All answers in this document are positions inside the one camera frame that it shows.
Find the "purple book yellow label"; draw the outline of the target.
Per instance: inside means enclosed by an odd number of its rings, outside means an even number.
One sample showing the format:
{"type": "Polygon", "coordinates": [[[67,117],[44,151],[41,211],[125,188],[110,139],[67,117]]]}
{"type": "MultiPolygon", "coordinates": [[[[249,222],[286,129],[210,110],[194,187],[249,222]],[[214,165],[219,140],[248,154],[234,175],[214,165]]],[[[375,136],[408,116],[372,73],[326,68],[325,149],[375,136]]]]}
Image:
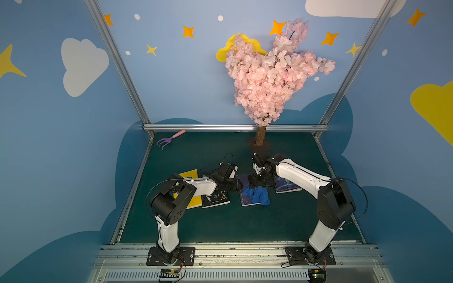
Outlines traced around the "purple book yellow label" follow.
{"type": "Polygon", "coordinates": [[[242,184],[242,188],[239,191],[239,197],[242,207],[252,205],[267,206],[270,204],[269,194],[266,188],[259,186],[251,189],[249,187],[247,175],[239,175],[238,179],[242,184]]]}

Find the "black portrait cover book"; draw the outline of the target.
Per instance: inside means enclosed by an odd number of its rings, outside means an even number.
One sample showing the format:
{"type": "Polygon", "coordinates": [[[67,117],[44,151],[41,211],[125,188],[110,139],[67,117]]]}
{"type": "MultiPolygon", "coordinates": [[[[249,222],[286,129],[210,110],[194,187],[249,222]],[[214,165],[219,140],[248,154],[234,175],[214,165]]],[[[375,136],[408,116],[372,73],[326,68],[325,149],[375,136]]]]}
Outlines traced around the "black portrait cover book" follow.
{"type": "Polygon", "coordinates": [[[215,191],[211,196],[202,195],[201,199],[203,209],[227,205],[230,203],[230,196],[228,191],[215,191]]]}

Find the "blue little prince book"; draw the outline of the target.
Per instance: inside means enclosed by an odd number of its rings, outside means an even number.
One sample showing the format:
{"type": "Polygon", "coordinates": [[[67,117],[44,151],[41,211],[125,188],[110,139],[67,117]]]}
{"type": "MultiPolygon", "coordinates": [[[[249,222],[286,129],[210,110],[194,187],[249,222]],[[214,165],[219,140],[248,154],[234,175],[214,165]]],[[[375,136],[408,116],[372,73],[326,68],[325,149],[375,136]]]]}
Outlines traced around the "blue little prince book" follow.
{"type": "Polygon", "coordinates": [[[277,194],[298,192],[302,190],[300,186],[284,178],[276,177],[274,178],[274,181],[276,183],[275,191],[277,194]]]}

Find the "blue microfibre cloth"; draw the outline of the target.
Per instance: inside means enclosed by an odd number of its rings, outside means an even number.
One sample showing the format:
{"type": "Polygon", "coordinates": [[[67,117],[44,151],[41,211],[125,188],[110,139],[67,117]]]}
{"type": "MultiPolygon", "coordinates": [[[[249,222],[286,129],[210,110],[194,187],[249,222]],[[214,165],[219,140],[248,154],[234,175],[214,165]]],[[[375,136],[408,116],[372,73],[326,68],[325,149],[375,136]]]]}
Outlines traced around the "blue microfibre cloth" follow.
{"type": "Polygon", "coordinates": [[[268,190],[260,186],[250,189],[247,185],[242,189],[240,197],[242,206],[251,206],[257,204],[268,206],[270,204],[268,190]]]}

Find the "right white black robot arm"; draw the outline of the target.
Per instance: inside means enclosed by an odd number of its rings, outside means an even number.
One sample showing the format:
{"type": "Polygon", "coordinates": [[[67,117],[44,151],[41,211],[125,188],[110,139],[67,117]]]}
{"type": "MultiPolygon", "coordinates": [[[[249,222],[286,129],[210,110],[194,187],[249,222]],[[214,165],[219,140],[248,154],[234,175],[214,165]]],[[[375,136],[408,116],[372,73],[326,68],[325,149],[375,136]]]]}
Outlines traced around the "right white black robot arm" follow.
{"type": "Polygon", "coordinates": [[[314,255],[328,249],[337,231],[356,211],[347,181],[329,178],[276,154],[270,158],[252,156],[255,173],[249,176],[249,187],[265,187],[276,177],[286,179],[309,192],[317,200],[318,223],[306,249],[314,255]]]}

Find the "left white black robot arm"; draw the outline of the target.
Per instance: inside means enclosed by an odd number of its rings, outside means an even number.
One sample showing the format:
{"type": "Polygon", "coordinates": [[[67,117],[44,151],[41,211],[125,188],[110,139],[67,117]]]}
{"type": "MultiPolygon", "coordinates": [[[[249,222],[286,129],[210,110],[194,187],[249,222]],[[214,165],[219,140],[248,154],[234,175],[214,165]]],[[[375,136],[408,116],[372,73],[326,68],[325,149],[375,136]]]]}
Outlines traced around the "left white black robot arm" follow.
{"type": "Polygon", "coordinates": [[[157,246],[165,255],[179,249],[178,222],[194,197],[202,198],[203,208],[225,205],[230,203],[229,191],[239,187],[235,169],[196,179],[174,174],[165,180],[151,201],[151,209],[158,222],[157,246]]]}

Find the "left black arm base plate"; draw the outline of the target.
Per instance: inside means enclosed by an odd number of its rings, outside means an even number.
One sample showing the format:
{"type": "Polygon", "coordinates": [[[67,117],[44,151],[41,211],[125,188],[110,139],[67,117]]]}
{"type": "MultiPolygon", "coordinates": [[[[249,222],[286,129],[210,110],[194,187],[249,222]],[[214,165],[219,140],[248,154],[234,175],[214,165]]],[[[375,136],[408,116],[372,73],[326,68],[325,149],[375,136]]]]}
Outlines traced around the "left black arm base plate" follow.
{"type": "Polygon", "coordinates": [[[148,252],[147,266],[193,266],[195,260],[195,247],[177,246],[172,252],[168,253],[159,245],[151,247],[148,252]]]}

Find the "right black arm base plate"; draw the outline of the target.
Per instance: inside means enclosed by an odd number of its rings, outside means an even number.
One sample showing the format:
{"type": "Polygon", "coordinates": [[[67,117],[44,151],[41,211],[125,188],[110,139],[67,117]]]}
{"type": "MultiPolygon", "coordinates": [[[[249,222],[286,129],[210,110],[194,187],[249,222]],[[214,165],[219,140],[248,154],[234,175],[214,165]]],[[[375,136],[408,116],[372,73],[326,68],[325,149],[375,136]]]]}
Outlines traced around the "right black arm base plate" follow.
{"type": "Polygon", "coordinates": [[[290,265],[336,265],[331,246],[321,252],[317,252],[314,248],[288,246],[285,248],[285,253],[290,265]]]}

